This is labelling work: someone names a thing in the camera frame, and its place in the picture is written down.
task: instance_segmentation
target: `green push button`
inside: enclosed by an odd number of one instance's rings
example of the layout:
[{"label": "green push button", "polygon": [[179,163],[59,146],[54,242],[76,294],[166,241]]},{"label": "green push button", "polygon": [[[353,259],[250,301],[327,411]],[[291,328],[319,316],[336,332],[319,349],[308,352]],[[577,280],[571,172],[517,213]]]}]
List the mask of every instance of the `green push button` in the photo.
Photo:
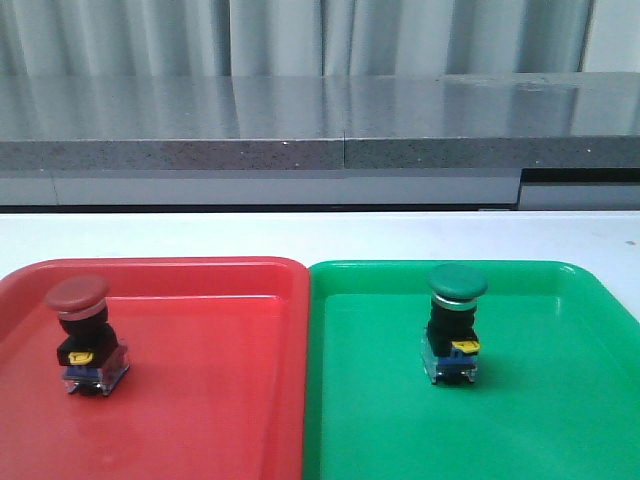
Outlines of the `green push button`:
[{"label": "green push button", "polygon": [[472,267],[445,263],[429,272],[429,286],[442,297],[454,300],[471,300],[487,291],[487,279]]}]

